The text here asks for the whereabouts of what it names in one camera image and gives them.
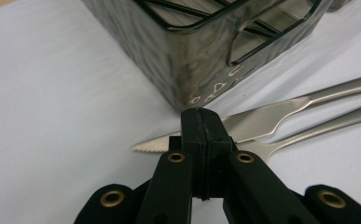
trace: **metal rivet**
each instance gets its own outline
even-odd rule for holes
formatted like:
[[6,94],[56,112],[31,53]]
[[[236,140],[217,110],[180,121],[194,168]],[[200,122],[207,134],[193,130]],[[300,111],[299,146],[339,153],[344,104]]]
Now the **metal rivet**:
[[186,157],[181,153],[172,153],[168,156],[168,160],[171,162],[180,162],[183,161]]
[[322,201],[323,203],[325,203],[328,206],[331,206],[334,208],[344,208],[346,206],[345,200],[343,200],[340,195],[338,195],[332,191],[322,189],[317,193],[317,196],[319,197],[320,201]]
[[236,158],[238,159],[238,161],[244,162],[244,163],[249,163],[249,162],[253,162],[254,161],[254,157],[250,154],[247,153],[240,153],[236,156]]
[[[110,196],[114,196],[115,199],[111,200],[109,199]],[[103,207],[114,207],[122,203],[124,201],[125,195],[119,190],[110,190],[106,192],[101,197],[101,205]]]

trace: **white table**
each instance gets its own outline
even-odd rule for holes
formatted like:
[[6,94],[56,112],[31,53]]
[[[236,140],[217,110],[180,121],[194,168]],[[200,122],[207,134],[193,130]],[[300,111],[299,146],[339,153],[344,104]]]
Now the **white table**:
[[[206,107],[227,116],[357,77],[361,0],[327,13],[312,35]],[[358,106],[361,95],[301,113],[274,138]],[[138,187],[159,155],[130,147],[179,124],[80,1],[0,7],[0,223],[72,223],[98,188]],[[326,184],[361,203],[361,124],[283,149],[269,166],[296,192]],[[193,207],[192,223],[227,223],[221,200]]]

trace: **metal utensil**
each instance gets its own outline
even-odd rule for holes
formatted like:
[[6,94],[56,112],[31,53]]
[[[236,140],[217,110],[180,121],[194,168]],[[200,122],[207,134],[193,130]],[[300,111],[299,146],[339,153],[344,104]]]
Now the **metal utensil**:
[[337,129],[348,127],[357,123],[361,123],[361,108],[356,109],[352,112],[339,116],[335,119],[331,119],[320,125],[316,125],[306,131],[301,133],[296,133],[293,136],[287,137],[286,139],[264,144],[256,140],[250,140],[242,143],[238,143],[236,147],[239,150],[245,150],[256,153],[264,162],[268,162],[271,154],[276,150],[279,150],[283,147],[288,147],[290,145],[296,144],[303,140],[307,140],[318,136],[320,134],[329,133]]
[[[223,124],[235,143],[241,143],[274,133],[287,117],[314,106],[323,105],[340,98],[361,93],[361,78],[354,79],[280,103],[262,106],[223,118]],[[170,133],[132,146],[133,150],[144,152],[164,152],[168,150]]]

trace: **white surface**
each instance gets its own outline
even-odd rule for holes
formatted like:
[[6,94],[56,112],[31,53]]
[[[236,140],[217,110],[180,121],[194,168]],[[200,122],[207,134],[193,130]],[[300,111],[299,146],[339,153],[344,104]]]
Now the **white surface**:
[[[207,107],[227,116],[361,77],[361,0]],[[361,96],[296,115],[274,137],[361,105]],[[157,154],[131,145],[179,128],[179,115],[78,0],[0,7],[0,223],[73,223],[98,188],[136,188]],[[361,124],[273,155],[303,193],[327,184],[361,203]],[[193,223],[227,223],[221,200]]]

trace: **knife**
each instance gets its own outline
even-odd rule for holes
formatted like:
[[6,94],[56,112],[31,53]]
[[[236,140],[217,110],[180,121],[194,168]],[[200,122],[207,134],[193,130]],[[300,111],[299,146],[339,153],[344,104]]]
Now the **knife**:
[[361,108],[358,108],[352,112],[331,119],[322,124],[311,127],[300,133],[296,133],[292,136],[286,137],[280,141],[274,143],[261,143],[256,140],[250,140],[241,142],[236,145],[239,150],[250,151],[256,153],[264,162],[268,162],[273,152],[298,142],[313,138],[315,136],[329,133],[337,129],[348,127],[357,123],[361,123]]
[[[272,105],[244,111],[222,119],[224,127],[235,143],[241,143],[274,133],[279,124],[287,117],[300,111],[323,105],[340,98],[361,93],[361,78],[315,91],[300,97]],[[168,150],[170,133],[132,146],[132,150],[144,152],[164,152]]]

